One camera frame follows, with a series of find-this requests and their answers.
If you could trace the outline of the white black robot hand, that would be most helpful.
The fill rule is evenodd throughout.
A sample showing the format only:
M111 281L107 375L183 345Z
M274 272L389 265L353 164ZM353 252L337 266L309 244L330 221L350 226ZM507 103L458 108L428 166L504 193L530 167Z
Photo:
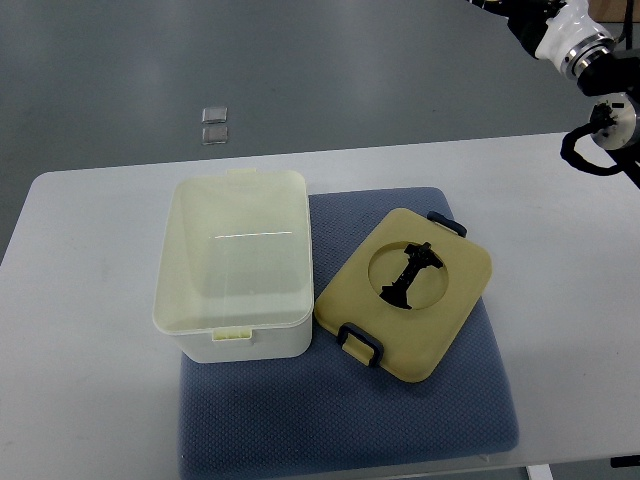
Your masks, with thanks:
M507 19L524 50L538 60L569 62L586 51L613 46L613 36L589 15L587 1L470 1Z

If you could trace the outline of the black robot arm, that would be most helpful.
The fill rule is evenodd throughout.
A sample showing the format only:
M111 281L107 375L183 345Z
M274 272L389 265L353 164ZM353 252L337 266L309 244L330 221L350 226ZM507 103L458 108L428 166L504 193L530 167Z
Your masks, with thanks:
M596 100L588 122L565 135L560 155L599 177L625 174L639 183L639 51L632 49L634 6L616 37L593 20L587 1L474 1L507 20L523 49L547 60Z

